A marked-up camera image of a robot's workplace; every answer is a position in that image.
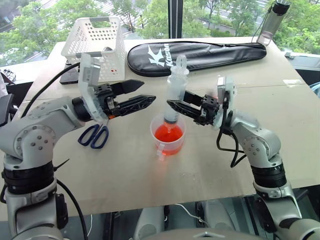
wooden table surface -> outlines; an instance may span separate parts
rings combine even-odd
[[[195,38],[212,43],[247,43],[249,37]],[[135,45],[158,40],[126,40],[129,50]],[[61,71],[65,58],[60,55],[64,43],[54,47],[46,67],[31,86],[17,116],[32,96],[49,79]],[[320,184],[320,100],[301,79],[272,42],[261,60],[192,72],[187,89],[204,95],[216,86],[217,75],[231,76],[237,87],[234,108],[255,116],[281,140],[281,155],[286,176],[293,188]],[[190,118],[182,150],[160,161],[150,134],[150,122],[164,111],[166,77],[147,78],[126,67],[126,79],[145,82],[136,92],[121,95],[122,102],[139,94],[154,94],[157,99],[148,108],[112,119],[108,123],[109,139],[101,150],[78,144],[84,128],[63,136],[54,148],[53,164],[70,161],[56,177],[64,182],[79,202],[84,214],[123,211],[191,201],[234,197],[255,193],[248,160],[231,169],[233,154],[216,147],[218,131],[199,126]],[[33,105],[59,98],[77,97],[76,84],[56,81]],[[231,138],[224,136],[221,145],[233,148]],[[3,161],[0,153],[0,164]],[[76,210],[67,197],[69,214]],[[0,221],[7,210],[0,204]]]

scissors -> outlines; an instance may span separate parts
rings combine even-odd
[[[92,132],[91,136],[88,138],[88,140],[84,141],[84,137],[87,136],[89,132]],[[101,135],[105,132],[104,139],[102,140],[102,143],[100,145],[96,145],[96,142],[100,139]],[[95,124],[90,127],[88,127],[78,138],[78,143],[80,143],[83,146],[88,146],[90,144],[90,147],[92,149],[102,149],[104,145],[106,144],[109,137],[109,130],[107,125],[101,124]]]

water bottle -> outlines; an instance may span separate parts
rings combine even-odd
[[[290,3],[286,0],[276,0],[268,10],[265,22],[262,26],[257,42],[268,46],[284,19]]]

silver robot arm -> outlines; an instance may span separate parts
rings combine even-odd
[[[7,205],[14,240],[63,239],[59,229],[68,222],[68,210],[63,194],[56,193],[52,163],[54,146],[63,135],[91,120],[142,110],[156,99],[138,95],[118,103],[117,95],[134,92],[144,83],[131,79],[98,86],[99,73],[99,63],[84,54],[78,83],[82,97],[44,102],[26,117],[0,128],[0,149],[5,153],[1,201]]]
[[[292,187],[286,179],[278,136],[262,127],[254,117],[232,110],[236,92],[232,80],[219,77],[217,92],[218,99],[209,95],[200,97],[186,91],[183,101],[188,104],[176,100],[168,100],[167,103],[199,125],[213,125],[224,134],[234,135],[234,140],[242,146],[251,165],[253,186],[259,196],[256,206],[261,225],[267,232],[285,240],[320,239],[320,223],[302,219]]]
[[[62,239],[56,207],[66,211],[64,196],[56,194],[52,163],[53,149],[64,134],[84,126],[72,100],[62,97],[44,102],[27,117],[12,121],[0,130],[1,149],[6,153],[2,176],[8,224],[14,239],[43,234]]]
[[[245,113],[233,111],[229,116],[231,121],[227,124],[251,165],[262,227],[280,239],[320,239],[320,223],[302,219],[291,184],[286,179],[278,136]]]

white wire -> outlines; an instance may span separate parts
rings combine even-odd
[[[185,208],[185,206],[183,206],[182,204],[176,203],[176,204],[174,204],[174,205],[177,205],[177,206],[182,207],[190,217],[193,217],[193,218],[195,218],[195,219],[198,219],[201,223],[204,223],[208,228],[211,228],[210,225],[209,225],[209,223],[207,223],[206,221],[202,220],[201,217],[199,217],[199,216],[192,215],[192,214]]]
[[[90,221],[90,229],[89,229],[88,234],[86,235],[87,237],[89,237],[91,229],[92,229],[92,214],[91,214],[91,221]]]

